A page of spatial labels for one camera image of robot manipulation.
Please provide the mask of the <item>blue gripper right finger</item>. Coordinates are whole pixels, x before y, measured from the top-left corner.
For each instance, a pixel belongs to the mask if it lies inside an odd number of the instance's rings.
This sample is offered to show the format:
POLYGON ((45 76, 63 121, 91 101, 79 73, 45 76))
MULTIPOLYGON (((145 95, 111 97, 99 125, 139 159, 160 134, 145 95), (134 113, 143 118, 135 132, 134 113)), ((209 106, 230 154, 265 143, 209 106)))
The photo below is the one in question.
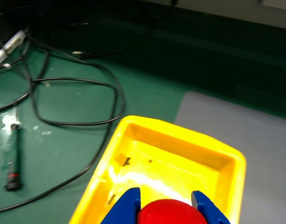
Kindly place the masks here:
POLYGON ((191 193, 191 202, 208 224, 230 224, 228 218, 201 191, 196 190, 191 193))

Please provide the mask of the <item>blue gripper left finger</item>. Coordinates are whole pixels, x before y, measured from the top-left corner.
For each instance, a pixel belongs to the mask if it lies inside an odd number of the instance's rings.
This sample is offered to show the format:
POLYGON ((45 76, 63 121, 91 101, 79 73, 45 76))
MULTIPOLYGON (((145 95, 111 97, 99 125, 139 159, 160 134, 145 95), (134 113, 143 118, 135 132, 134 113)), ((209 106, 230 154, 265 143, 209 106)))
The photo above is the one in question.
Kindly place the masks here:
POLYGON ((140 210, 140 188, 130 188, 113 205, 101 224, 136 224, 140 210))

